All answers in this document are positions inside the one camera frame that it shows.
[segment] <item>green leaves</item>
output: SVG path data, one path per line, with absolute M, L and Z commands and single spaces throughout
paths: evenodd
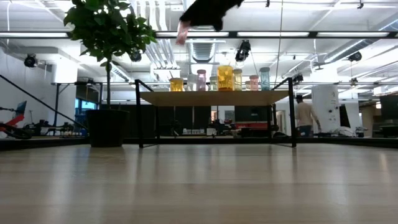
M 137 18 L 137 22 L 138 22 L 140 25 L 145 24 L 146 21 L 147 21 L 147 19 L 145 19 L 145 18 L 142 18 L 142 17 L 138 17 L 138 18 Z
M 125 3 L 125 2 L 119 2 L 119 4 L 118 4 L 118 6 L 119 6 L 119 8 L 120 8 L 120 10 L 126 10 L 126 9 L 128 9 L 129 8 L 129 6 L 130 6 L 130 4 L 128 4 L 128 3 Z
M 98 11 L 100 9 L 100 0 L 86 0 L 86 9 Z
M 112 20 L 115 25 L 120 26 L 127 33 L 127 23 L 124 21 L 123 16 L 120 14 L 120 11 L 114 11 L 112 13 Z
M 94 18 L 94 20 L 95 20 L 95 22 L 97 22 L 98 23 L 98 25 L 104 25 L 105 24 L 105 20 L 104 19 L 102 19 L 102 18 L 100 18 L 100 17 L 96 17 L 96 18 Z
M 147 20 L 128 14 L 124 19 L 121 11 L 128 9 L 130 4 L 119 0 L 72 0 L 75 5 L 69 9 L 63 23 L 73 24 L 73 30 L 68 32 L 71 40 L 80 40 L 87 48 L 81 55 L 89 54 L 96 57 L 106 68 L 110 77 L 112 57 L 128 54 L 133 61 L 140 61 L 139 52 L 145 52 L 146 46 L 156 42 L 152 27 Z

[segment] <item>red object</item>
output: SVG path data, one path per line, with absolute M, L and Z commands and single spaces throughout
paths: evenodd
M 14 119 L 8 121 L 6 124 L 10 126 L 15 126 L 17 125 L 18 122 L 23 121 L 24 119 L 25 119 L 24 115 L 21 114 L 19 116 L 16 116 Z
M 267 123 L 238 123 L 235 124 L 236 128 L 241 129 L 241 128 L 257 128 L 257 129 L 268 129 L 268 124 Z

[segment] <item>glass jar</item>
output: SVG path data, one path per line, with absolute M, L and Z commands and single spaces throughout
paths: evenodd
M 170 79 L 170 91 L 182 91 L 183 87 L 184 87 L 184 79 L 182 78 Z
M 233 91 L 233 69 L 229 65 L 219 66 L 217 69 L 218 74 L 218 91 Z
M 218 77 L 210 77 L 210 91 L 218 90 Z
M 270 90 L 270 86 L 269 86 L 269 71 L 270 68 L 269 67 L 264 67 L 264 68 L 260 68 L 260 86 L 261 86 L 261 91 L 266 91 L 266 90 Z
M 197 91 L 206 91 L 206 70 L 201 69 L 197 71 L 198 81 L 197 81 Z
M 252 90 L 252 91 L 259 90 L 259 76 L 258 75 L 250 76 L 250 90 Z
M 234 69 L 234 91 L 242 91 L 242 70 Z
M 250 81 L 246 81 L 244 84 L 246 85 L 246 89 L 250 90 Z
M 198 76 L 195 74 L 189 74 L 187 81 L 187 91 L 196 91 L 197 82 L 198 82 Z

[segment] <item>tree trunk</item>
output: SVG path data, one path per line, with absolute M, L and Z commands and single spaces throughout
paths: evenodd
M 106 61 L 106 105 L 111 109 L 111 61 Z

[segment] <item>wheel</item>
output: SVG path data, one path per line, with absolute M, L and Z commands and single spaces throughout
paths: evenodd
M 16 139 L 28 140 L 32 138 L 32 136 L 29 133 L 22 130 L 21 128 L 16 128 L 8 124 L 2 124 L 2 123 L 0 123 L 0 128 L 4 128 L 3 130 L 4 133 Z

